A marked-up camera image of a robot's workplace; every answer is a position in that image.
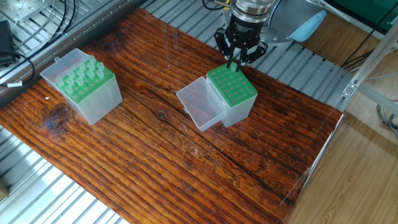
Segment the dark wood knot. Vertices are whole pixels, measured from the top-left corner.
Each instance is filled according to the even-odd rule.
[[[157,119],[159,119],[161,121],[167,121],[167,117],[163,112],[157,113]]]
[[[67,105],[59,104],[53,108],[45,119],[45,125],[49,129],[57,129],[69,121],[70,110]]]

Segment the robotic arm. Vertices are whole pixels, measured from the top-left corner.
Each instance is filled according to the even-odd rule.
[[[267,45],[260,43],[260,33],[263,23],[272,13],[274,0],[232,0],[231,20],[227,29],[219,28],[214,34],[218,49],[228,58],[227,67],[233,61],[233,54],[236,48],[241,49],[238,66],[245,63],[253,63],[263,56],[267,51]],[[250,54],[248,50],[257,46],[257,49]]]

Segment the open box lid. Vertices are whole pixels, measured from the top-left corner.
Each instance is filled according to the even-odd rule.
[[[177,92],[195,125],[204,131],[226,117],[226,108],[204,77]]]

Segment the clear plastic lid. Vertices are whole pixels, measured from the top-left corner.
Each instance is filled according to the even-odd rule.
[[[55,58],[55,63],[46,68],[40,75],[44,80],[57,89],[58,78],[63,78],[68,72],[73,71],[79,63],[90,59],[90,56],[79,49],[73,49],[61,59]]]
[[[200,131],[226,117],[226,108],[204,77],[178,91],[177,97]]]

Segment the black cable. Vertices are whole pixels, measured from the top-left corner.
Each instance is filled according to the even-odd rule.
[[[62,27],[63,23],[65,22],[65,18],[67,17],[67,0],[63,0],[63,5],[64,5],[63,16],[62,16],[60,25],[58,26],[57,30],[54,32],[54,35],[51,37],[49,42],[53,42],[54,41],[53,39],[55,38],[57,32],[59,32],[61,30],[61,27]]]
[[[224,9],[224,6],[210,8],[210,7],[207,6],[205,0],[202,0],[202,3],[203,3],[203,6],[204,6],[207,10],[210,10],[210,11],[217,11],[217,10]]]
[[[64,10],[66,10],[66,7],[67,7],[66,3],[67,3],[67,2],[66,2],[66,0],[65,0],[65,1],[64,1],[64,6],[65,6]],[[29,56],[29,57],[26,58],[24,55],[21,55],[21,54],[19,54],[19,53],[17,53],[17,52],[9,52],[9,53],[10,53],[10,54],[19,55],[19,56],[25,58],[25,60],[27,59],[27,61],[30,63],[30,65],[33,66],[33,63],[31,63],[30,59],[31,59],[32,57],[34,57],[36,54],[38,54],[42,49],[48,47],[52,42],[55,42],[55,41],[58,40],[63,34],[66,33],[66,31],[69,29],[70,25],[72,24],[72,21],[73,21],[73,19],[74,19],[74,17],[75,17],[75,13],[76,13],[76,0],[73,0],[73,13],[72,13],[71,19],[70,19],[70,21],[69,21],[67,27],[65,28],[65,30],[62,32],[62,34],[58,35],[58,37],[56,37],[55,39],[53,39],[53,38],[55,37],[55,35],[57,34],[57,32],[61,29],[61,26],[62,26],[62,24],[64,23],[63,21],[65,21],[65,18],[66,18],[66,11],[64,11],[63,17],[62,17],[62,20],[61,20],[61,23],[60,23],[60,25],[58,26],[57,30],[54,32],[54,35],[53,35],[53,37],[51,38],[51,40],[48,41],[45,45],[43,45],[43,47],[42,47],[40,50],[36,51],[36,52],[33,53],[31,56]],[[19,64],[17,64],[16,66],[14,66],[14,67],[13,67],[12,69],[10,69],[7,73],[3,74],[3,75],[0,77],[0,79],[4,78],[6,75],[10,74],[12,71],[14,71],[17,67],[21,66],[23,63],[25,63],[25,61],[20,62]],[[0,84],[0,86],[2,86],[2,87],[7,87],[6,84]]]
[[[7,53],[7,54],[18,55],[18,56],[24,58],[27,62],[29,62],[29,63],[30,63],[30,66],[32,67],[32,74],[30,75],[29,79],[26,80],[26,81],[24,81],[24,82],[22,82],[21,85],[16,85],[16,86],[26,85],[27,83],[29,83],[30,81],[32,81],[32,79],[33,79],[33,77],[34,77],[34,75],[35,75],[35,66],[34,66],[34,64],[32,63],[32,61],[31,61],[29,58],[27,58],[25,55],[20,54],[20,53],[18,53],[18,52],[13,52],[13,51],[8,51],[8,50],[0,50],[0,52],[2,52],[2,53]],[[5,83],[0,84],[1,87],[10,87],[9,85],[10,85],[9,83],[7,83],[7,84],[5,84]]]
[[[70,18],[70,20],[69,20],[69,23],[68,23],[68,25],[66,26],[65,30],[63,30],[62,35],[65,34],[65,33],[68,31],[70,25],[71,25],[72,22],[73,22],[73,19],[75,18],[75,13],[76,13],[76,0],[73,0],[73,12],[72,12],[72,16],[71,16],[71,18]]]
[[[376,24],[376,26],[372,29],[372,31],[366,36],[366,38],[362,41],[362,43],[354,50],[354,52],[346,59],[341,67],[344,67],[348,61],[358,52],[358,50],[365,44],[365,42],[372,36],[376,28],[378,28],[381,23],[387,18],[387,16],[398,6],[398,1],[390,8],[390,10],[381,18],[381,20]]]
[[[373,52],[373,50],[370,50],[369,52],[366,52],[365,54],[362,54],[352,60],[349,61],[345,66],[342,66],[343,69],[348,69],[352,67],[357,67],[361,65],[365,60],[370,56],[370,54]]]

